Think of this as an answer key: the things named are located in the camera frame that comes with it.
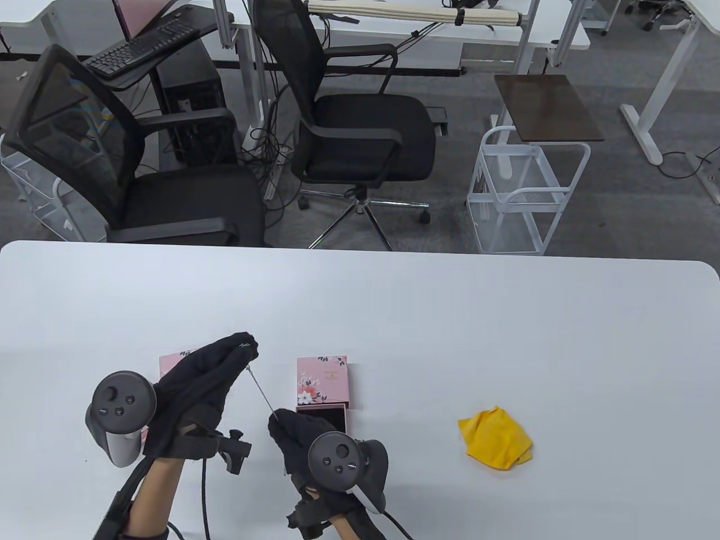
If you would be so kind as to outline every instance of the floral print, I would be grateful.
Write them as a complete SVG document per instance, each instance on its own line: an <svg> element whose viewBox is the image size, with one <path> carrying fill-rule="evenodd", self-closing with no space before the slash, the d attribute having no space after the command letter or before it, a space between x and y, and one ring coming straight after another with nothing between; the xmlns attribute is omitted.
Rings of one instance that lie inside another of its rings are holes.
<svg viewBox="0 0 720 540"><path fill-rule="evenodd" d="M320 394L318 386L320 386L320 381L311 379L304 372L299 373L297 375L297 404L324 403L328 396Z"/></svg>
<svg viewBox="0 0 720 540"><path fill-rule="evenodd" d="M345 364L347 364L344 356L318 356L318 360L320 360L321 362L329 362L330 360L337 360L338 364L340 364L341 366L344 366Z"/></svg>

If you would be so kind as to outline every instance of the chair seat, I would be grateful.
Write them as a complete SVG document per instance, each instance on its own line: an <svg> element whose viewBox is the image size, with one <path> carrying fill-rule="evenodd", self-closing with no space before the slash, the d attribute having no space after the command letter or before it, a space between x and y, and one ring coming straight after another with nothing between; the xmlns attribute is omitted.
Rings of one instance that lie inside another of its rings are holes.
<svg viewBox="0 0 720 540"><path fill-rule="evenodd" d="M255 176L238 165L187 168L137 178L127 189L122 227L224 217L240 246L264 246L265 216Z"/></svg>
<svg viewBox="0 0 720 540"><path fill-rule="evenodd" d="M316 101L312 114L321 127L397 130L402 135L402 150L386 181L424 180L430 176L435 160L435 129L417 99L392 94L329 95ZM374 180L391 147L390 141L320 139L301 123L296 156L309 156L304 172L319 184L363 184Z"/></svg>

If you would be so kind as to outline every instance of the controller thumbstick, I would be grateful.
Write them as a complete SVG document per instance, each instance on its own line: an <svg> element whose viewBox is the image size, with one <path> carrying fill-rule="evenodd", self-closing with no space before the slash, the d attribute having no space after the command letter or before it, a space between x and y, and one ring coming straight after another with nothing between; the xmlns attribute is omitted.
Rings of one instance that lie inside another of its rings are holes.
<svg viewBox="0 0 720 540"><path fill-rule="evenodd" d="M106 401L114 401L117 397L117 388L114 386L108 386L105 390L102 391L102 399Z"/></svg>

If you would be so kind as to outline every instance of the mesh chair back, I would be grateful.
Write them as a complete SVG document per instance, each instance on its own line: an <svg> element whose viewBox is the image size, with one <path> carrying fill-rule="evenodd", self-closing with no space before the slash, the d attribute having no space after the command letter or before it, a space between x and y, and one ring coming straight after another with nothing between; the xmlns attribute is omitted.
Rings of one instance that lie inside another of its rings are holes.
<svg viewBox="0 0 720 540"><path fill-rule="evenodd" d="M6 144L72 186L111 227L145 150L125 105L68 51L40 57L10 121Z"/></svg>
<svg viewBox="0 0 720 540"><path fill-rule="evenodd" d="M300 114L312 121L312 105L323 82L325 53L300 0L255 0L253 26L280 65Z"/></svg>

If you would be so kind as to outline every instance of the computer tower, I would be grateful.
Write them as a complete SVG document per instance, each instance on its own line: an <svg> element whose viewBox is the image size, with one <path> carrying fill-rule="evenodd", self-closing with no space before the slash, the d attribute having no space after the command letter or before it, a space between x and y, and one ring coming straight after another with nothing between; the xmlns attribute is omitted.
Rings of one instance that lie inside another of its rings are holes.
<svg viewBox="0 0 720 540"><path fill-rule="evenodd" d="M185 45L156 69L168 113L225 107L220 74L201 40ZM224 132L212 122L169 131L171 148L160 152L174 152L175 159L188 167L210 165L221 143L227 150L217 163L238 162L235 137L221 141Z"/></svg>

